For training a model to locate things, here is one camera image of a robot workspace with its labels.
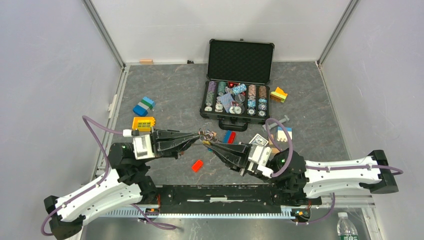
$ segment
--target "floor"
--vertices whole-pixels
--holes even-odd
[[[219,129],[217,120],[204,119],[199,114],[205,87],[206,64],[173,64],[131,66],[116,123],[116,130],[128,129],[132,125],[132,108],[147,96],[156,102],[152,116],[158,129],[194,132],[199,128],[209,129],[222,138],[225,131]],[[325,85],[314,62],[274,62],[269,84],[288,93],[284,103],[271,101],[270,115],[281,119],[290,118],[285,124],[293,130],[295,151],[306,160],[347,160],[340,129],[333,114]],[[237,132],[236,142],[248,143],[260,133],[260,125],[249,125],[245,132]],[[113,142],[128,142],[128,138],[113,137]],[[202,169],[194,173],[191,166],[202,159]],[[202,145],[194,145],[182,158],[163,158],[151,161],[148,172],[156,185],[163,184],[248,184],[261,183],[255,177],[227,169],[224,164]],[[370,239],[360,209],[347,209],[355,224],[359,238]],[[98,218],[85,229],[88,240],[133,240],[133,239],[338,239],[336,211],[325,221],[310,226],[294,226],[287,220],[270,219],[161,219],[179,226],[180,229],[165,231],[150,225],[137,225],[130,218]],[[327,209],[314,209],[312,218],[319,218]]]

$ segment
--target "black case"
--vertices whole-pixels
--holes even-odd
[[[200,115],[206,119],[218,119],[219,127],[223,130],[243,132],[248,129],[249,123],[265,124],[270,117],[270,82],[271,65],[273,62],[274,44],[263,42],[248,42],[211,39],[209,41],[209,59],[203,100],[200,107]],[[242,114],[215,112],[217,101],[217,89],[215,89],[212,111],[205,111],[205,101],[210,81],[243,83],[249,89],[249,85],[256,85],[256,96],[259,96],[259,86],[266,86],[266,115],[258,115],[259,98],[256,98],[255,115],[248,115],[246,96],[243,103],[245,109]]]

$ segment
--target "bottle label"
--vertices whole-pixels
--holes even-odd
[[[340,235],[340,240],[359,240],[358,235]]]

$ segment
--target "yellow toy block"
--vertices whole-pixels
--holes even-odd
[[[284,103],[284,101],[287,98],[287,93],[285,93],[281,88],[277,87],[277,89],[275,89],[275,91],[271,92],[271,99],[277,101],[277,102],[281,102]]]
[[[156,120],[152,116],[136,116],[132,121],[132,130],[140,132],[150,132],[151,127],[154,127]]]

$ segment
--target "poker chip case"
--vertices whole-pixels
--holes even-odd
[[[265,124],[270,117],[270,88],[267,84],[270,82],[273,54],[273,43],[211,39],[208,80],[200,115],[206,119],[217,119],[223,130],[243,132],[249,123]],[[229,105],[221,101],[228,103],[229,99],[233,105],[227,112]]]

